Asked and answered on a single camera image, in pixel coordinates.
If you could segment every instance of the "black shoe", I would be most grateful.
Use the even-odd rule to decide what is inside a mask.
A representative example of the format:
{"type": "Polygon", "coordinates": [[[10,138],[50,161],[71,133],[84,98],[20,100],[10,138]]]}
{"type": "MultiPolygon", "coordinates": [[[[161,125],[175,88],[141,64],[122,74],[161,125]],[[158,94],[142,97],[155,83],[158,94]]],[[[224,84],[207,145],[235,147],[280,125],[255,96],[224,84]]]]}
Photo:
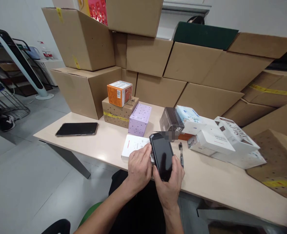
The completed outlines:
{"type": "Polygon", "coordinates": [[[10,131],[16,126],[14,123],[14,117],[11,115],[7,115],[7,117],[3,117],[0,119],[0,129],[3,132],[10,131]]]}

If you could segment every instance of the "person's left hand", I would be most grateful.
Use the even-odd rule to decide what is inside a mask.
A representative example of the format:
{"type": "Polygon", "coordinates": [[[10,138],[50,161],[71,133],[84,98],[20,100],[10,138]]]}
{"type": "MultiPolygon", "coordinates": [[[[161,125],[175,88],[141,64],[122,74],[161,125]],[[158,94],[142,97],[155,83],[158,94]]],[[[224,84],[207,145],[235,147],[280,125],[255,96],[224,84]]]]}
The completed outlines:
{"type": "Polygon", "coordinates": [[[127,187],[131,189],[134,195],[141,191],[151,179],[152,163],[150,154],[150,143],[130,154],[128,176],[125,179],[125,183],[127,183],[127,187]]]}

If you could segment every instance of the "black pen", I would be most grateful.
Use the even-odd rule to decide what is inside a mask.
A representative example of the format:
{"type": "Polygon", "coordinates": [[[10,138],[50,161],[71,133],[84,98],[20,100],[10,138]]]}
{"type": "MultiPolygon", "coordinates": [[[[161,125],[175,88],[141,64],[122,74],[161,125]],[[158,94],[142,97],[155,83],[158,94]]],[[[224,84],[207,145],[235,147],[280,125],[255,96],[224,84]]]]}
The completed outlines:
{"type": "Polygon", "coordinates": [[[183,144],[179,143],[178,148],[180,150],[180,164],[184,168],[184,158],[183,158],[183,144]]]}

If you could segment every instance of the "white table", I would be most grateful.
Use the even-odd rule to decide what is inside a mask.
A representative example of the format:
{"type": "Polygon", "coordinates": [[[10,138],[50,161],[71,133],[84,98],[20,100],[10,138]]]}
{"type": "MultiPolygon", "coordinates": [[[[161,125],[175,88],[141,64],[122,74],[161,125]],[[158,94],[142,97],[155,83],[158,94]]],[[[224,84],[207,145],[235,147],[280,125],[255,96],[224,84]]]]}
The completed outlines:
{"type": "MultiPolygon", "coordinates": [[[[153,131],[160,131],[159,120],[164,108],[139,103],[152,107],[144,134],[144,137],[149,137],[153,131]]],[[[34,136],[58,153],[82,175],[89,178],[90,172],[72,152],[81,153],[127,170],[128,162],[121,159],[127,133],[128,129],[106,123],[103,117],[95,120],[69,113],[34,136]],[[84,122],[99,123],[95,136],[55,136],[63,123],[84,122]]],[[[176,155],[180,155],[179,142],[180,140],[176,140],[172,143],[176,155]]],[[[185,169],[182,191],[287,227],[287,198],[253,179],[243,169],[189,150],[187,142],[182,141],[182,143],[185,169]]]]}

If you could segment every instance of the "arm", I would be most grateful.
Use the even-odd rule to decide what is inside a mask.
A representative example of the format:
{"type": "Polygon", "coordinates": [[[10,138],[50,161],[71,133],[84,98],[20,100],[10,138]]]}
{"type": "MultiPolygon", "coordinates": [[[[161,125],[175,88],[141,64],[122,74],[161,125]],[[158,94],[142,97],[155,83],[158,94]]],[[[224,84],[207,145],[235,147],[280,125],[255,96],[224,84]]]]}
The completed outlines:
{"type": "Polygon", "coordinates": [[[163,207],[166,234],[183,234],[184,230],[177,200],[185,171],[176,155],[172,157],[172,164],[172,173],[168,182],[161,180],[156,166],[153,166],[153,177],[156,182],[157,195],[163,207]]]}
{"type": "Polygon", "coordinates": [[[109,233],[122,207],[151,179],[151,145],[130,154],[128,177],[79,227],[75,234],[109,233]]]}

